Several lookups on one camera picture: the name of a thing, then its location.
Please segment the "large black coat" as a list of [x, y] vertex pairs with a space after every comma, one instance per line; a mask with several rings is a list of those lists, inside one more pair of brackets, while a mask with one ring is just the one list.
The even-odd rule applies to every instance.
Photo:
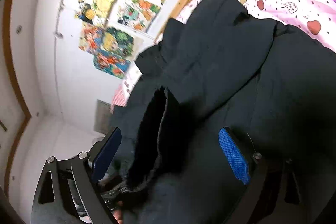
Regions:
[[[123, 223], [335, 223], [335, 102], [129, 100], [111, 119]], [[223, 127], [262, 154], [247, 185], [219, 145]]]

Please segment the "red white checked pillow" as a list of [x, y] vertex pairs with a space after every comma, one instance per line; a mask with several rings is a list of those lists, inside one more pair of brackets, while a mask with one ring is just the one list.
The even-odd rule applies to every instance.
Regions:
[[127, 87], [125, 82], [117, 88], [112, 98], [112, 103], [110, 107], [111, 113], [114, 112], [116, 106], [125, 107], [127, 105], [128, 99], [130, 97], [131, 90]]

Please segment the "red hair girl drawing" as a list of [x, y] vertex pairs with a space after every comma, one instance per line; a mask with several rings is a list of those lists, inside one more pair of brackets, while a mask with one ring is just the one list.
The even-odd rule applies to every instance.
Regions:
[[94, 54], [93, 64], [96, 69], [119, 79], [123, 79], [131, 62], [112, 52], [99, 49]]

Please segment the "blond boy drawing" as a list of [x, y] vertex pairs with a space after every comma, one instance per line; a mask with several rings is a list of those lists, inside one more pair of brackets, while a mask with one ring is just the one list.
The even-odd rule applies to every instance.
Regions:
[[102, 40], [102, 47], [108, 52], [112, 52], [122, 57], [129, 57], [133, 53], [134, 38], [128, 33], [114, 27], [105, 30]]

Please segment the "orange hair girl drawing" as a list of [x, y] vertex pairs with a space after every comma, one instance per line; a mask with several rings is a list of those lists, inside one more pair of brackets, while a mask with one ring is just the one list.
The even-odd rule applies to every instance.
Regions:
[[94, 26], [87, 22], [82, 22], [79, 48], [84, 52], [95, 55], [102, 44], [103, 36], [103, 28]]

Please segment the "fruit drinks drawing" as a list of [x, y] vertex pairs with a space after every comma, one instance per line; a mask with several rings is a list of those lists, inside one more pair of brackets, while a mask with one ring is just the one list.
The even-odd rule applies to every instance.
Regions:
[[118, 0], [117, 7], [117, 22], [140, 32], [147, 32], [161, 9], [146, 0]]

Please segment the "moon and yellow drawing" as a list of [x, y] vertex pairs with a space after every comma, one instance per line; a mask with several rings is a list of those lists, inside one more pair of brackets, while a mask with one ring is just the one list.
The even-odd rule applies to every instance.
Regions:
[[94, 26], [103, 27], [107, 23], [114, 0], [78, 0], [75, 18]]

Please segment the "white wall conduit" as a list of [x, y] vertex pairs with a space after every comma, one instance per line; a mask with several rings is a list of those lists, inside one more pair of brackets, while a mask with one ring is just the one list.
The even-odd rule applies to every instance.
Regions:
[[55, 90], [56, 90], [56, 99], [59, 107], [59, 118], [64, 121], [64, 114], [62, 109], [62, 102], [59, 93], [59, 83], [58, 83], [58, 72], [57, 72], [57, 64], [58, 64], [58, 40], [62, 40], [64, 38], [63, 34], [59, 31], [60, 18], [63, 10], [65, 9], [64, 0], [59, 1], [58, 12], [56, 16], [55, 30], [53, 32], [54, 36], [54, 81], [55, 81]]

